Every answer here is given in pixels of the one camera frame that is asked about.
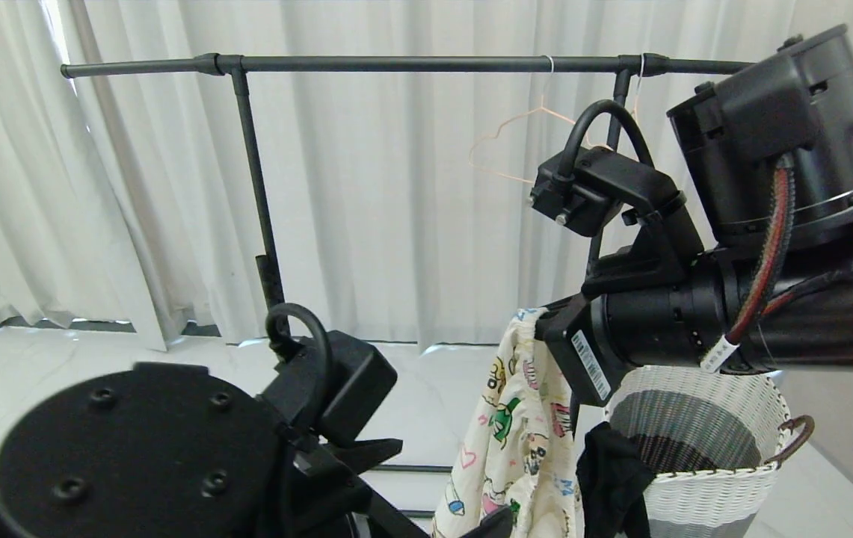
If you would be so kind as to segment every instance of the barcode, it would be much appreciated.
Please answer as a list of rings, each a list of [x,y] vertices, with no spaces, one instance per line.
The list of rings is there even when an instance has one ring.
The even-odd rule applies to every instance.
[[[596,387],[596,392],[600,396],[600,400],[604,401],[612,391],[609,386],[608,379],[605,378],[603,367],[600,367],[600,362],[596,359],[596,354],[593,353],[593,348],[589,347],[589,341],[586,340],[586,335],[582,334],[581,330],[577,330],[573,334],[573,347],[576,348],[576,353],[582,364],[586,367],[586,374],[589,374],[589,379],[593,381],[593,387]]]

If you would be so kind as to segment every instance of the laundry basket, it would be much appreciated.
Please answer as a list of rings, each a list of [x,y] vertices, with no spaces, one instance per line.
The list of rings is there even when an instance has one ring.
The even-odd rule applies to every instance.
[[[605,418],[656,471],[644,493],[652,538],[744,536],[782,462],[815,427],[791,418],[767,376],[699,368],[630,372]]]

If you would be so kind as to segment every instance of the curtain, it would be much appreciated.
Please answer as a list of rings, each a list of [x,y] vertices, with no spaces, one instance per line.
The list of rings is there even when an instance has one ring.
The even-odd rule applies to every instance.
[[[0,321],[129,320],[166,350],[136,249],[36,2],[0,2]]]
[[[204,52],[659,52],[758,61],[791,34],[842,22],[853,41],[853,0],[53,3],[77,64]],[[686,189],[706,238],[665,110],[710,78],[717,76],[645,79],[638,103],[656,166]],[[421,345],[492,343],[517,307],[579,289],[588,239],[529,211],[528,185],[474,170],[467,156],[479,137],[538,105],[547,82],[546,105],[575,117],[611,96],[613,75],[279,72],[249,79],[286,299],[313,309],[328,328]],[[226,341],[262,335],[254,256],[263,247],[229,79],[119,75],[75,84],[100,160],[96,174],[104,177],[97,184],[113,194],[146,286],[125,300],[149,301],[165,338],[189,319],[216,323]],[[633,81],[630,108],[635,89]],[[594,143],[606,127],[607,120],[596,122]],[[562,120],[532,116],[481,144],[476,162],[532,179],[568,132]],[[603,252],[634,234],[615,220]],[[127,280],[111,270],[97,282],[108,279]],[[111,289],[85,291],[95,297]],[[85,317],[145,311],[107,302]]]

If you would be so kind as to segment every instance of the floor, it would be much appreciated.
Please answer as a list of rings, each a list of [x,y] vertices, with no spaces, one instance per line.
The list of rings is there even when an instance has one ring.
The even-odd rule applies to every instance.
[[[379,347],[399,381],[361,439],[403,439],[402,454],[390,463],[447,466],[487,376],[490,348],[433,347],[420,355],[408,344]],[[135,334],[6,327],[0,330],[0,442],[46,396],[137,361],[207,365],[248,392],[261,391],[275,375],[275,359],[262,341],[228,347],[217,338],[182,337],[160,353],[144,350]],[[584,409],[580,431],[600,420],[599,409]],[[405,510],[433,510],[446,484],[442,474],[372,472],[364,478]],[[808,445],[783,467],[747,536],[853,538],[853,484]]]

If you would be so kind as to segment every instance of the vertical metal pole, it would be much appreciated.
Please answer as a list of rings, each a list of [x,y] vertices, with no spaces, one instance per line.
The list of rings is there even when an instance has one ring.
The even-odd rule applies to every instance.
[[[253,109],[250,107],[250,88],[247,85],[246,72],[242,68],[234,69],[230,72],[230,76],[234,81],[234,94],[237,95],[237,107],[241,114],[247,164],[250,167],[250,179],[253,181],[256,214],[259,215],[259,232],[263,237],[263,248],[265,248],[265,254],[256,257],[256,272],[259,273],[259,285],[263,289],[266,307],[271,309],[272,306],[283,302],[283,282],[280,280],[277,248],[273,242],[273,226],[270,224],[270,208],[266,201],[263,167],[259,162],[259,147],[256,146]],[[281,320],[278,328],[283,334],[289,334],[289,324],[286,320]]]
[[[631,80],[632,72],[628,69],[623,69],[615,74],[615,86],[613,86],[612,90],[613,101],[620,103],[620,105],[625,105],[625,98],[629,95],[629,82],[631,82]],[[621,130],[622,127],[620,126],[620,123],[618,123],[618,120],[610,118],[609,135],[606,137],[606,145],[608,147],[618,149],[618,135],[620,135]],[[591,272],[591,269],[593,269],[593,263],[600,258],[600,250],[602,248],[603,230],[600,229],[600,232],[598,232],[598,234],[589,241],[589,262],[586,265],[587,275]],[[569,402],[569,419],[570,425],[573,427],[573,436],[576,435],[576,426],[579,425],[580,406],[582,406],[582,404],[579,402],[579,398],[576,397],[576,393],[573,392],[573,396]]]

